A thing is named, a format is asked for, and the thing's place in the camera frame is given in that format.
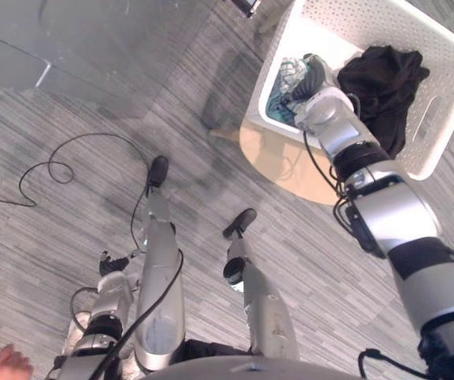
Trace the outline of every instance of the black garment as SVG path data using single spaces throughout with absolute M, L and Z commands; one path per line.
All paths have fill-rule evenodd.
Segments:
M 429 76 L 421 63 L 418 51 L 370 47 L 338 75 L 343 92 L 361 100 L 361 120 L 392 158 L 404 147 L 406 115 L 418 84 Z
M 250 355 L 248 352 L 238 350 L 220 343 L 206 343 L 200 340 L 189 339 L 185 342 L 182 361 L 207 358 L 209 356 Z

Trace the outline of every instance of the white plastic basket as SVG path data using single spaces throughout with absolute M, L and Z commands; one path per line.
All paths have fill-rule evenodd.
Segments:
M 369 46 L 388 44 L 419 50 L 430 70 L 408 112 L 406 145 L 396 160 L 414 179 L 426 179 L 454 131 L 454 34 L 403 0 L 296 0 L 278 25 L 246 117 L 302 141 L 302 131 L 265 113 L 281 60 L 314 53 L 338 70 Z

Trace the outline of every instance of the black joint band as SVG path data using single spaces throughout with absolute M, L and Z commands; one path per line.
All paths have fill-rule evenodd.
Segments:
M 377 162 L 391 160 L 385 150 L 374 142 L 364 142 L 347 147 L 334 158 L 338 180 L 344 182 L 362 168 Z
M 454 251 L 437 237 L 423 237 L 393 248 L 388 257 L 402 279 L 421 269 L 454 262 Z
M 121 321 L 113 315 L 101 315 L 94 318 L 87 326 L 84 336 L 94 334 L 104 334 L 111 336 L 115 340 L 121 338 L 123 325 Z

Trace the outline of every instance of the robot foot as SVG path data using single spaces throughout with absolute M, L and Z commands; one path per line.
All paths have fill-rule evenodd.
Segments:
M 237 231 L 243 233 L 248 226 L 257 218 L 257 211 L 254 208 L 247 208 L 241 214 L 237 215 L 234 221 L 223 230 L 223 237 L 229 239 Z
M 147 193 L 149 195 L 150 188 L 159 188 L 165 182 L 166 174 L 169 171 L 169 160 L 164 156 L 158 156 L 151 164 L 151 168 L 147 173 Z

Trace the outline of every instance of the cable on floor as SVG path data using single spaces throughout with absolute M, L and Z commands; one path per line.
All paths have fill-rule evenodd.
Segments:
M 87 138 L 87 137 L 94 137 L 94 136 L 102 136 L 102 137 L 109 137 L 111 139 L 120 139 L 120 140 L 123 140 L 124 142 L 126 142 L 128 145 L 130 145 L 136 152 L 137 154 L 139 155 L 141 161 L 143 162 L 143 164 L 146 166 L 146 169 L 149 168 L 149 165 L 148 165 L 148 161 L 147 159 L 144 157 L 144 155 L 142 154 L 142 152 L 140 151 L 140 149 L 137 147 L 137 145 L 121 136 L 121 135 L 117 135 L 117 134 L 114 134 L 114 133 L 108 133 L 108 132 L 98 132 L 98 133 L 85 133 L 83 135 L 78 135 L 78 136 L 75 136 L 71 139 L 68 139 L 67 141 L 61 143 L 57 148 L 55 148 L 49 159 L 47 161 L 44 161 L 44 162 L 40 162 L 36 165 L 33 165 L 31 166 L 29 169 L 27 169 L 21 176 L 21 178 L 19 179 L 19 183 L 18 183 L 18 189 L 19 189 L 19 193 L 21 194 L 21 196 L 24 198 L 25 202 L 18 202 L 18 201 L 14 201 L 14 200 L 10 200 L 10 199 L 2 199 L 0 198 L 0 203 L 6 203 L 6 204 L 12 204 L 14 206 L 20 206 L 20 207 L 35 207 L 37 206 L 37 202 L 31 198 L 30 196 L 28 196 L 25 191 L 23 190 L 22 188 L 22 184 L 24 182 L 24 179 L 36 168 L 40 167 L 40 166 L 43 166 L 43 165 L 46 165 L 47 166 L 47 171 L 49 173 L 49 176 L 51 177 L 51 179 L 58 183 L 58 184 L 69 184 L 70 182 L 72 182 L 74 179 L 75 179 L 75 172 L 74 170 L 68 165 L 68 164 L 65 164 L 64 162 L 61 162 L 61 161 L 54 161 L 54 157 L 56 156 L 56 154 L 58 153 L 58 151 L 63 148 L 64 146 L 66 146 L 67 144 L 75 141 L 75 140 L 78 140 L 78 139 L 84 139 L 84 138 Z M 70 174 L 70 177 L 67 179 L 67 180 L 60 180 L 59 178 L 57 178 L 55 176 L 55 174 L 52 172 L 53 168 L 55 168 L 55 165 L 60 165 L 62 167 L 64 167 Z M 144 185 L 143 187 L 143 190 L 142 192 L 140 193 L 140 196 L 139 198 L 137 199 L 136 203 L 135 203 L 135 206 L 133 207 L 133 212 L 132 212 L 132 217 L 131 217 L 131 220 L 130 220 L 130 235 L 132 236 L 132 239 L 133 239 L 133 242 L 135 243 L 135 247 L 137 249 L 140 249 L 140 246 L 139 246 L 139 243 L 135 237 L 135 232 L 133 230 L 133 225 L 134 225 L 134 222 L 135 222 L 135 215 L 136 215 L 136 212 L 137 212 L 137 209 L 139 208 L 139 205 L 140 205 L 140 202 L 142 200 L 142 198 L 144 197 L 144 194 L 146 193 L 146 190 L 147 190 L 147 184 Z

